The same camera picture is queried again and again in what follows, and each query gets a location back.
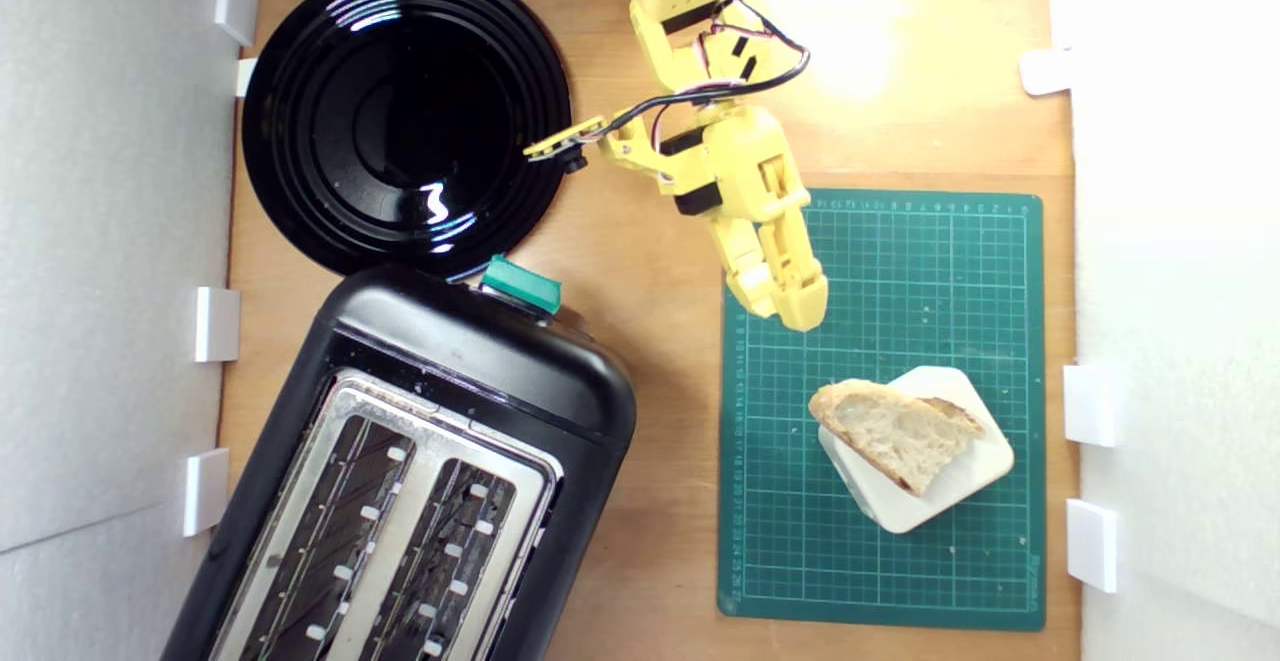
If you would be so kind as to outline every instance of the bread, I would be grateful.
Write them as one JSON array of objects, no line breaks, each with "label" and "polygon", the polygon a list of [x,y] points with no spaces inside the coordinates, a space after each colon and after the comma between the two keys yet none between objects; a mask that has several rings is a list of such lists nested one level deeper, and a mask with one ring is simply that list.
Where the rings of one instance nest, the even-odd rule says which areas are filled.
[{"label": "bread", "polygon": [[923,496],[933,478],[986,430],[942,398],[916,398],[888,386],[849,379],[824,386],[809,412],[893,483]]}]

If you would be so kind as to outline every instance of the black plate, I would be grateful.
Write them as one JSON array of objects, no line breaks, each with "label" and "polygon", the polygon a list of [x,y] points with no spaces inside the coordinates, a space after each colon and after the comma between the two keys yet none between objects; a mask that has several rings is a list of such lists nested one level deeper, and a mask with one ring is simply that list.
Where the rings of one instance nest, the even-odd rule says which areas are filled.
[{"label": "black plate", "polygon": [[259,56],[242,142],[266,214],[312,260],[452,279],[538,223],[564,164],[521,149],[571,123],[520,0],[306,0]]}]

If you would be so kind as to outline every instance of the toaster slot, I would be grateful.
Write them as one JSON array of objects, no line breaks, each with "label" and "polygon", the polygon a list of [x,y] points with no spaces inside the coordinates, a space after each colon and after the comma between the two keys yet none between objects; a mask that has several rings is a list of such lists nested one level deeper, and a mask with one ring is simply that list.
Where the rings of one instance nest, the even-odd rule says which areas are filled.
[{"label": "toaster slot", "polygon": [[449,651],[515,493],[507,479],[444,461],[362,661],[439,658]]},{"label": "toaster slot", "polygon": [[288,548],[266,559],[275,576],[239,658],[316,657],[412,450],[367,419],[344,421]]}]

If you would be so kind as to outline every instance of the white bracket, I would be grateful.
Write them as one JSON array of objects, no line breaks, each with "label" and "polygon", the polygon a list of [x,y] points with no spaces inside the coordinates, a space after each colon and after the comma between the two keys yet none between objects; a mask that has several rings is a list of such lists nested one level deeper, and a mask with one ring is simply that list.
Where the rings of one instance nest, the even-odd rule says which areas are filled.
[{"label": "white bracket", "polygon": [[1023,51],[1018,69],[1023,88],[1032,96],[1066,91],[1075,82],[1071,49],[1080,28],[1076,0],[1048,0],[1052,49]]},{"label": "white bracket", "polygon": [[193,537],[223,518],[229,474],[230,452],[227,448],[187,457],[182,535]]},{"label": "white bracket", "polygon": [[216,0],[214,23],[223,27],[241,46],[252,46],[257,28],[257,0]]},{"label": "white bracket", "polygon": [[1062,366],[1062,421],[1070,441],[1116,445],[1115,391],[1102,369]]},{"label": "white bracket", "polygon": [[196,361],[234,361],[239,356],[239,291],[196,290]]},{"label": "white bracket", "polygon": [[1066,573],[1105,593],[1116,592],[1117,515],[1079,498],[1066,500]]},{"label": "white bracket", "polygon": [[257,68],[257,56],[252,59],[241,59],[239,65],[236,68],[236,96],[237,99],[243,99],[248,92],[248,79],[253,76],[253,69]]}]

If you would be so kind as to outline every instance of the white wall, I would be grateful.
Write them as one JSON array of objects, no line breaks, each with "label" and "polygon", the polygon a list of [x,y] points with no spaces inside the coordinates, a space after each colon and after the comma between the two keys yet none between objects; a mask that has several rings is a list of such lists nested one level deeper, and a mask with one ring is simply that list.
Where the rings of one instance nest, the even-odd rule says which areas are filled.
[{"label": "white wall", "polygon": [[207,539],[195,290],[227,273],[214,0],[0,0],[0,658],[155,657]]},{"label": "white wall", "polygon": [[1120,446],[1119,592],[1084,658],[1280,658],[1280,0],[1080,0],[1079,363]]}]

